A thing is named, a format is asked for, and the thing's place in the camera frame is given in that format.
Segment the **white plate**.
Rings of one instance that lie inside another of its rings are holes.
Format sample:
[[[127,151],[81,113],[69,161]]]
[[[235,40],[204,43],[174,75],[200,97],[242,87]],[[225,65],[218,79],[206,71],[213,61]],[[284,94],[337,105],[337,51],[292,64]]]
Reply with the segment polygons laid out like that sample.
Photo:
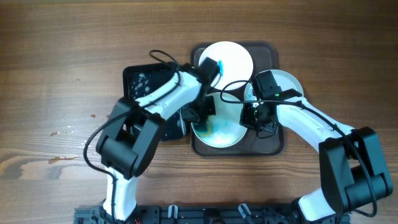
[[[246,134],[247,128],[239,124],[243,104],[226,103],[221,100],[220,92],[210,93],[215,101],[216,121],[218,129],[210,136],[199,136],[193,125],[194,135],[203,143],[215,148],[230,147],[238,143]]]

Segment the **light blue shallow plate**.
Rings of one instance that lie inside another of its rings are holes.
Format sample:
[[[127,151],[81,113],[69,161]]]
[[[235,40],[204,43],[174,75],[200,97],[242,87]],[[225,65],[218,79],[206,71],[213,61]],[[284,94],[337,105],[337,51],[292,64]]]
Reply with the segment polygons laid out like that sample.
[[[281,87],[282,91],[294,89],[304,96],[304,90],[300,84],[300,82],[290,73],[285,72],[283,70],[268,70],[274,76],[276,83]],[[244,100],[256,100],[254,95],[253,87],[250,83],[248,83],[244,90]]]

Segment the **white plate stain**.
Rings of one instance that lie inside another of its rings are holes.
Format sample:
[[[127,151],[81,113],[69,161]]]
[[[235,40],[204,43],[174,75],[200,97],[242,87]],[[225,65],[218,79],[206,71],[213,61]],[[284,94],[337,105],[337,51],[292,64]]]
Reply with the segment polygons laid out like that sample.
[[[221,73],[211,83],[217,90],[222,90],[227,84],[237,80],[249,80],[254,70],[254,64],[249,52],[240,44],[222,41],[211,44],[200,55],[199,65],[206,59],[219,62]]]

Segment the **green yellow sponge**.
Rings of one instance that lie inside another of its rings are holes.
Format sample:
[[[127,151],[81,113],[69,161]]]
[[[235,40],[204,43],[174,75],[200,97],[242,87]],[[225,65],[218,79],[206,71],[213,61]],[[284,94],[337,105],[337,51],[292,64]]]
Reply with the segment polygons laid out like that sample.
[[[218,129],[216,116],[211,115],[207,117],[207,119],[201,119],[198,123],[195,123],[193,127],[199,136],[210,136]]]

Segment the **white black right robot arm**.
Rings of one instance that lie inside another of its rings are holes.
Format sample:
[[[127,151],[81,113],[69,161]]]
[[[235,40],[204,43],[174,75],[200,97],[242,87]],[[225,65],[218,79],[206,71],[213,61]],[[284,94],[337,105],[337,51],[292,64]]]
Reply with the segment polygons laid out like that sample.
[[[296,79],[282,70],[266,70],[246,85],[242,122],[272,133],[291,129],[317,152],[321,186],[298,199],[303,221],[318,222],[349,212],[367,217],[377,202],[392,194],[393,183],[376,132],[342,124],[312,106]]]

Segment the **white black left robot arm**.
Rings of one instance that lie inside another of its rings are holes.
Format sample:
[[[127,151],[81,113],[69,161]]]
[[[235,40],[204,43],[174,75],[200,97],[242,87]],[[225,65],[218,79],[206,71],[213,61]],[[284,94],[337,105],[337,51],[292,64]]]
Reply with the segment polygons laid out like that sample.
[[[199,121],[208,114],[211,83],[220,72],[212,59],[199,67],[155,63],[123,70],[124,95],[97,134],[96,152],[108,175],[107,197],[100,206],[109,223],[132,220],[139,176],[151,163],[167,120],[180,113]]]

